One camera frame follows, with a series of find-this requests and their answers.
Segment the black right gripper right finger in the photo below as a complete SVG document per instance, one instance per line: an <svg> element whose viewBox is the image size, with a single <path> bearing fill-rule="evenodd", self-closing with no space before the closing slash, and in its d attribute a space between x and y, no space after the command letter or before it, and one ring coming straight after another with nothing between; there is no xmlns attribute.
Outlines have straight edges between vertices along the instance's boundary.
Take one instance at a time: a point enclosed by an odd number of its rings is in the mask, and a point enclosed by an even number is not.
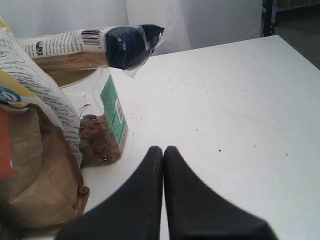
<svg viewBox="0 0 320 240"><path fill-rule="evenodd" d="M171 240L277 239L266 220L208 187L175 146L164 152L164 194Z"/></svg>

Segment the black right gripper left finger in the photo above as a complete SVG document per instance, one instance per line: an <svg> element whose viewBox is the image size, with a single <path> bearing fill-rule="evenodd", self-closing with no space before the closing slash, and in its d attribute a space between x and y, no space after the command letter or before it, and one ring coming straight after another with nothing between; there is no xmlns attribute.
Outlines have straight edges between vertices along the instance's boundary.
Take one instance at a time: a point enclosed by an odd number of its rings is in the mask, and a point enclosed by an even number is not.
<svg viewBox="0 0 320 240"><path fill-rule="evenodd" d="M151 146L110 197L67 223L57 240L158 240L163 199L163 152Z"/></svg>

